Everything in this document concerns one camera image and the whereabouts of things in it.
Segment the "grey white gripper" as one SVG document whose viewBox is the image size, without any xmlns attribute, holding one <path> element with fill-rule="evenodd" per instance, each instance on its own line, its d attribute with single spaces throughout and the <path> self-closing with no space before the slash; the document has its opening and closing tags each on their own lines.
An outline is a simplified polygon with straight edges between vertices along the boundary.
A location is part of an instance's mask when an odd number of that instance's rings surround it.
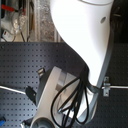
<svg viewBox="0 0 128 128">
<path fill-rule="evenodd" d="M 89 84 L 88 72 L 79 77 L 58 67 L 40 73 L 38 91 L 30 86 L 25 93 L 37 106 L 36 114 L 21 123 L 22 128 L 71 128 L 91 121 L 99 89 Z"/>
</svg>

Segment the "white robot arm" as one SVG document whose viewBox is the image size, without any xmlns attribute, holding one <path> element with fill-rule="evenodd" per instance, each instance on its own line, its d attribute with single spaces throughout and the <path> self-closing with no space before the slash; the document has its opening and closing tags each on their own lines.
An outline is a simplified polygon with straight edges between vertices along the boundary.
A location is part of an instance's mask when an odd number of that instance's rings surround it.
<svg viewBox="0 0 128 128">
<path fill-rule="evenodd" d="M 112 51 L 110 12 L 114 0 L 50 0 L 54 25 L 62 39 L 81 57 L 75 77 L 58 67 L 40 69 L 37 90 L 26 95 L 37 106 L 22 128 L 71 128 L 93 118 Z"/>
</svg>

